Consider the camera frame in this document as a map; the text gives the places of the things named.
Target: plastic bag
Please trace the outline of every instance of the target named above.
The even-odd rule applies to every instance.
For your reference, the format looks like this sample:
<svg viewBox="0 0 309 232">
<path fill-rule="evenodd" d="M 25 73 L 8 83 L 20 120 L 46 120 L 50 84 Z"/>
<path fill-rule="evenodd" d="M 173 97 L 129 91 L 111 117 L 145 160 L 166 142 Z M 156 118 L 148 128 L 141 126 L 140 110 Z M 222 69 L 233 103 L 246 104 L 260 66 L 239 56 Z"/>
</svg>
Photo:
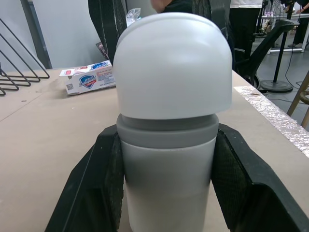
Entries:
<svg viewBox="0 0 309 232">
<path fill-rule="evenodd" d="M 140 19 L 140 8 L 133 8 L 129 10 L 126 15 L 126 26 L 130 26 L 132 23 Z"/>
</svg>

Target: box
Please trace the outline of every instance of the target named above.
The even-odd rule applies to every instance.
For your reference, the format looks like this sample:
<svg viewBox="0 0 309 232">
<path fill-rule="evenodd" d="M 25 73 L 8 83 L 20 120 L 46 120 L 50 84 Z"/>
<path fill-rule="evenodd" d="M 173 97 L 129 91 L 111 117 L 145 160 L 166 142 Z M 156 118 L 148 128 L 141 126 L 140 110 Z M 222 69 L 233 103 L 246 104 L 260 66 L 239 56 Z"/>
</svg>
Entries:
<svg viewBox="0 0 309 232">
<path fill-rule="evenodd" d="M 68 78 L 65 82 L 68 95 L 116 86 L 109 60 L 75 69 L 65 69 L 59 76 Z"/>
</svg>

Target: printed logo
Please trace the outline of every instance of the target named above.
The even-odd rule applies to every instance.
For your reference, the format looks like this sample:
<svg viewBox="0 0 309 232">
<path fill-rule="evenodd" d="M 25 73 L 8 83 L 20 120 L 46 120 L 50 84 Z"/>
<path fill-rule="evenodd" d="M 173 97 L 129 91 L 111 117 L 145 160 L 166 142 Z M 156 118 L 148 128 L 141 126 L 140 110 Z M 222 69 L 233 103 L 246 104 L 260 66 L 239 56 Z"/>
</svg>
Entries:
<svg viewBox="0 0 309 232">
<path fill-rule="evenodd" d="M 92 88 L 93 84 L 97 82 L 97 79 L 93 75 L 82 76 L 80 79 L 79 87 L 85 86 L 86 88 Z"/>
<path fill-rule="evenodd" d="M 108 66 L 108 65 L 109 65 L 109 62 L 103 61 L 101 63 L 92 65 L 91 69 L 98 69 L 98 68 L 105 67 L 105 66 Z"/>
<path fill-rule="evenodd" d="M 79 69 L 86 69 L 86 68 L 88 68 L 88 66 L 79 67 L 79 68 L 77 68 L 77 70 L 79 70 Z"/>
</svg>

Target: person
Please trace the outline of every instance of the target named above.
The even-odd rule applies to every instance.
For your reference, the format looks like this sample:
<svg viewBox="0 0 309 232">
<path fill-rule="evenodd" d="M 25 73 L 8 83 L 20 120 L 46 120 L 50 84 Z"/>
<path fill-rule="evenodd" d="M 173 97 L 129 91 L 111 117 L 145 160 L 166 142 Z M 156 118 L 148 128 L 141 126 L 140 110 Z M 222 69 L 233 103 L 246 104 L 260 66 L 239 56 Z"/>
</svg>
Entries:
<svg viewBox="0 0 309 232">
<path fill-rule="evenodd" d="M 301 6 L 301 9 L 298 9 L 296 14 L 309 14 L 309 0 L 302 0 L 297 2 Z M 288 45 L 288 47 L 301 48 L 303 46 L 308 23 L 309 18 L 299 19 L 299 26 L 296 29 L 294 41 L 292 44 Z"/>
<path fill-rule="evenodd" d="M 192 0 L 151 0 L 157 13 L 182 12 L 192 14 Z"/>
<path fill-rule="evenodd" d="M 253 34 L 262 4 L 263 0 L 231 0 L 230 23 L 235 49 L 245 51 L 244 54 L 236 54 L 236 61 L 248 59 L 251 55 Z"/>
</svg>

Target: shield logo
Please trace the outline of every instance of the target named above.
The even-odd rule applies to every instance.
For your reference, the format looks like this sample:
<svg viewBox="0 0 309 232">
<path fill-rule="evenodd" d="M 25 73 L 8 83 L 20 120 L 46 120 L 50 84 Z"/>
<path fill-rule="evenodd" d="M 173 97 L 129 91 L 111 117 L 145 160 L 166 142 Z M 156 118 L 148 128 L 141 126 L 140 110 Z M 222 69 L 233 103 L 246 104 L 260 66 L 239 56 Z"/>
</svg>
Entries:
<svg viewBox="0 0 309 232">
<path fill-rule="evenodd" d="M 79 86 L 85 86 L 86 88 L 92 88 L 93 84 L 95 82 L 97 82 L 96 77 L 94 77 L 93 75 L 86 75 L 86 76 L 82 76 L 80 79 L 80 84 Z"/>
</svg>

